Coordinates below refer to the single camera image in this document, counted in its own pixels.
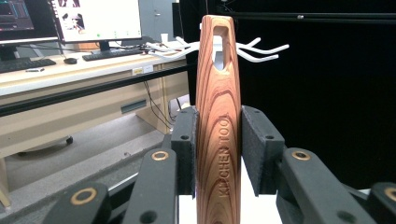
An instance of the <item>gray floor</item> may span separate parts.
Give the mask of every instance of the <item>gray floor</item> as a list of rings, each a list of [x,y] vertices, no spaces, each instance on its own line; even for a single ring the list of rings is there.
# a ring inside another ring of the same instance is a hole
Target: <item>gray floor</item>
[[[179,101],[187,103],[188,95]],[[176,115],[176,100],[171,106]],[[144,153],[164,137],[135,114],[72,136],[71,145],[62,142],[6,158],[12,205],[0,208],[0,223],[41,223],[59,196],[81,181],[119,183],[138,172]]]

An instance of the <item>desk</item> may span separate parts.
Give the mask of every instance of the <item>desk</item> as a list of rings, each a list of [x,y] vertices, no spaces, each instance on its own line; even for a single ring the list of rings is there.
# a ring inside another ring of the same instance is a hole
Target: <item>desk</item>
[[[49,94],[89,87],[130,77],[134,68],[153,65],[154,71],[185,64],[184,59],[166,62],[150,55],[133,55],[106,60],[85,62],[83,54],[78,64],[65,64],[62,56],[50,56],[57,64],[45,67],[40,73],[24,71],[0,74],[0,105],[32,99]],[[189,93],[187,73],[160,77],[148,81],[152,100],[167,115],[170,99]],[[149,96],[143,83],[65,101],[0,118],[0,200],[7,205],[7,173],[4,157],[38,147],[67,135],[117,119],[123,114],[121,107],[143,102],[133,110],[163,133],[169,130],[151,112]]]

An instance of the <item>black mouse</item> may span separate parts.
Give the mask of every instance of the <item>black mouse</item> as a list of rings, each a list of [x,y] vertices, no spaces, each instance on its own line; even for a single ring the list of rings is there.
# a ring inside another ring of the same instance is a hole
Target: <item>black mouse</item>
[[[77,59],[75,59],[75,58],[66,58],[66,59],[64,59],[64,63],[76,64],[77,63]]]

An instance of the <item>wooden handle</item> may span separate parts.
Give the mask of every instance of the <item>wooden handle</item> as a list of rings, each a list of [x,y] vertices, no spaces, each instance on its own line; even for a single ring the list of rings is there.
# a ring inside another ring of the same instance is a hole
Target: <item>wooden handle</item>
[[[221,71],[212,61],[214,35],[222,38]],[[196,90],[198,224],[239,224],[241,100],[230,17],[203,17]]]

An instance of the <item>caster wheel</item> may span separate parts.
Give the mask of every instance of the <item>caster wheel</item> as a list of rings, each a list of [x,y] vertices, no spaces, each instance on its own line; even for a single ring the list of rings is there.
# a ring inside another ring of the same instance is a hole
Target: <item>caster wheel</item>
[[[73,137],[67,138],[67,139],[66,139],[66,143],[67,143],[67,145],[72,144],[72,143],[73,143]]]

